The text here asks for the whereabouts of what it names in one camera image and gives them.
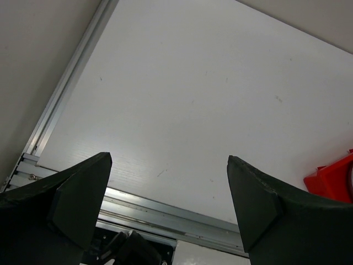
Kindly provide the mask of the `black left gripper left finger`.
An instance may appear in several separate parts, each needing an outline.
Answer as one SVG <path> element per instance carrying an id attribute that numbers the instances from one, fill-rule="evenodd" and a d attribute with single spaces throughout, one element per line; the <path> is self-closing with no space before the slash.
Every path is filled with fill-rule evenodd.
<path id="1" fill-rule="evenodd" d="M 80 264 L 90 247 L 112 167 L 100 152 L 1 193 L 1 264 Z"/>

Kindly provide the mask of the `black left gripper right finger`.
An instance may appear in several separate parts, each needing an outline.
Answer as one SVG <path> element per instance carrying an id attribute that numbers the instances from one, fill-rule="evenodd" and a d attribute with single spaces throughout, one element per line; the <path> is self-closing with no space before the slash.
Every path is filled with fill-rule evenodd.
<path id="1" fill-rule="evenodd" d="M 352 205 L 311 194 L 229 156 L 228 183 L 251 264 L 351 264 Z"/>

